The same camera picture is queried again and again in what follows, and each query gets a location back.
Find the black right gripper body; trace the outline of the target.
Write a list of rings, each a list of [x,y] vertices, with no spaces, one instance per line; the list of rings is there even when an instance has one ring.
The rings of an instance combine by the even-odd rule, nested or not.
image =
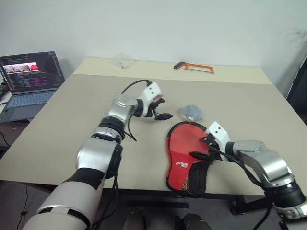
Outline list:
[[[212,134],[207,134],[206,137],[210,139],[210,144],[204,144],[205,147],[208,149],[208,155],[210,157],[207,162],[209,165],[212,165],[215,161],[221,161],[222,158],[219,153],[219,146],[215,141],[214,136]]]

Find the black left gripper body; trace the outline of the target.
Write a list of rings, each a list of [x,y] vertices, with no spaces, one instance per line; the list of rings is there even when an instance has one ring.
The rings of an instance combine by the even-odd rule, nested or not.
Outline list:
[[[146,117],[154,116],[155,118],[157,118],[158,112],[157,112],[156,108],[158,107],[159,103],[160,103],[160,99],[158,99],[156,102],[150,103]]]

